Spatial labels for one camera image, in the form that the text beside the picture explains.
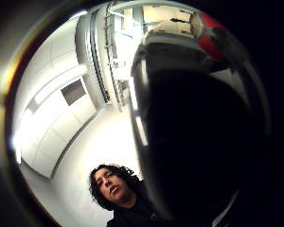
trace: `man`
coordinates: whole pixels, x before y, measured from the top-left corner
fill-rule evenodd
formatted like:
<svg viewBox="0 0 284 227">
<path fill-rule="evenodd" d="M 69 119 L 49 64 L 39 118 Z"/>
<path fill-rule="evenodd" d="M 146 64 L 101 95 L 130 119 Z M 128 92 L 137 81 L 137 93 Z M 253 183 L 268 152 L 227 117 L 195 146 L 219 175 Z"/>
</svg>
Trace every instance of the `man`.
<svg viewBox="0 0 284 227">
<path fill-rule="evenodd" d="M 143 181 L 125 166 L 95 168 L 90 175 L 90 191 L 98 205 L 114 210 L 114 218 L 107 227 L 171 226 L 155 212 Z"/>
</svg>

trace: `mouth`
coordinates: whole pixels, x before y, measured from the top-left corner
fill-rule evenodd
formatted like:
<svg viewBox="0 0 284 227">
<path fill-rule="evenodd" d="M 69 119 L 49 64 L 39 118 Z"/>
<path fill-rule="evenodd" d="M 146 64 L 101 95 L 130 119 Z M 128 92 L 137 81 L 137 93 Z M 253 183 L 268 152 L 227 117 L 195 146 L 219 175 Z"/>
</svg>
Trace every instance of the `mouth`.
<svg viewBox="0 0 284 227">
<path fill-rule="evenodd" d="M 117 191 L 117 186 L 111 186 L 110 188 L 110 194 L 114 195 L 114 193 Z"/>
</svg>

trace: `wall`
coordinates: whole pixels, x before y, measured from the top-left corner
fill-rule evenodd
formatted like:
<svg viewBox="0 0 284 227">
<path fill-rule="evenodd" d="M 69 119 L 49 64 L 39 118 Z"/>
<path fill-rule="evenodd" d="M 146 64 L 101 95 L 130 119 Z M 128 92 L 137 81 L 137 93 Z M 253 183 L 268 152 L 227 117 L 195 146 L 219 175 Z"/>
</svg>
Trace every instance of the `wall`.
<svg viewBox="0 0 284 227">
<path fill-rule="evenodd" d="M 62 205 L 59 196 L 53 190 L 48 179 L 36 174 L 26 164 L 20 165 L 20 170 L 27 180 L 27 183 L 35 197 L 52 216 L 53 219 L 63 227 L 79 226 L 75 218 Z"/>
<path fill-rule="evenodd" d="M 78 18 L 67 21 L 44 41 L 23 74 L 15 100 L 17 154 L 47 178 L 72 136 L 97 112 L 82 79 L 87 67 L 77 59 L 77 23 Z M 68 106 L 60 90 L 77 79 L 85 95 Z"/>
</svg>

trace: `nose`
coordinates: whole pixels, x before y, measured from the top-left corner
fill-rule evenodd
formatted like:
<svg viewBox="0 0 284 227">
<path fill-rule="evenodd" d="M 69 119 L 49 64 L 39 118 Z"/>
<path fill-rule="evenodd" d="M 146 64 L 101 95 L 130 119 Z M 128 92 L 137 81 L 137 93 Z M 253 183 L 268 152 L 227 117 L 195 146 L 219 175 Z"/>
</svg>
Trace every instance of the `nose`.
<svg viewBox="0 0 284 227">
<path fill-rule="evenodd" d="M 106 187 L 108 187 L 111 184 L 111 181 L 109 179 L 104 179 L 103 183 Z"/>
</svg>

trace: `dark curly hair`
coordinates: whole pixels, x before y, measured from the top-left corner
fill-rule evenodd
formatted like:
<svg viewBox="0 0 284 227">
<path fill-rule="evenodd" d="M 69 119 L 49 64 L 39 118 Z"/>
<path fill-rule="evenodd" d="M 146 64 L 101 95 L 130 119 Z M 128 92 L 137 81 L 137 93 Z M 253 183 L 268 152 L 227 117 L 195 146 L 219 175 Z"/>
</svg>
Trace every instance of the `dark curly hair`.
<svg viewBox="0 0 284 227">
<path fill-rule="evenodd" d="M 93 197 L 93 201 L 95 201 L 99 206 L 101 206 L 102 208 L 106 210 L 109 210 L 109 211 L 115 210 L 117 208 L 117 205 L 106 200 L 102 196 L 101 192 L 98 189 L 98 184 L 96 183 L 95 178 L 94 178 L 95 173 L 102 168 L 106 168 L 112 171 L 112 173 L 115 174 L 117 177 L 121 178 L 132 191 L 135 191 L 135 188 L 136 188 L 137 183 L 139 182 L 139 179 L 136 175 L 133 174 L 133 171 L 131 169 L 125 166 L 102 164 L 91 172 L 89 176 L 89 181 L 90 181 L 89 191 Z"/>
</svg>

